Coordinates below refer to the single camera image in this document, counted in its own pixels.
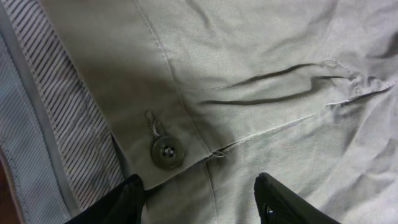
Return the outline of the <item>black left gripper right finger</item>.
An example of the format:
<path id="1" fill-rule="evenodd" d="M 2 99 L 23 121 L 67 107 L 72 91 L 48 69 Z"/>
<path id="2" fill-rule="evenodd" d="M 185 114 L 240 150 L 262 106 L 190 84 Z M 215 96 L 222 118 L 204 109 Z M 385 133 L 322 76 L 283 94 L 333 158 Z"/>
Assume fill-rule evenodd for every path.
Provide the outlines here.
<path id="1" fill-rule="evenodd" d="M 254 196 L 262 224 L 339 224 L 266 172 L 256 177 Z"/>

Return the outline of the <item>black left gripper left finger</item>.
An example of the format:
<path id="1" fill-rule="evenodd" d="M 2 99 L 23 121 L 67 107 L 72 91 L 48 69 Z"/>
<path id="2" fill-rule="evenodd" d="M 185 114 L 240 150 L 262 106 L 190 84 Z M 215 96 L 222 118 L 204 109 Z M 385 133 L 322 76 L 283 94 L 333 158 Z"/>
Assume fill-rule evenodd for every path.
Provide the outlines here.
<path id="1" fill-rule="evenodd" d="M 142 180 L 133 174 L 66 224 L 140 224 L 145 202 Z"/>

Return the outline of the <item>khaki grey shorts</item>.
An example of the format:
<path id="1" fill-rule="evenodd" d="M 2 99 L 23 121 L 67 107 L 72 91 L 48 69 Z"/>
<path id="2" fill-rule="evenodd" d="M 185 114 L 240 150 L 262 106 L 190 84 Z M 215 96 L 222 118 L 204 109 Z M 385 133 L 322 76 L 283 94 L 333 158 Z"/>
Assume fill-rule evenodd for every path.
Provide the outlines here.
<path id="1" fill-rule="evenodd" d="M 266 172 L 397 222 L 397 2 L 1 1 L 1 160 L 22 223 L 130 175 L 139 223 L 260 223 Z"/>

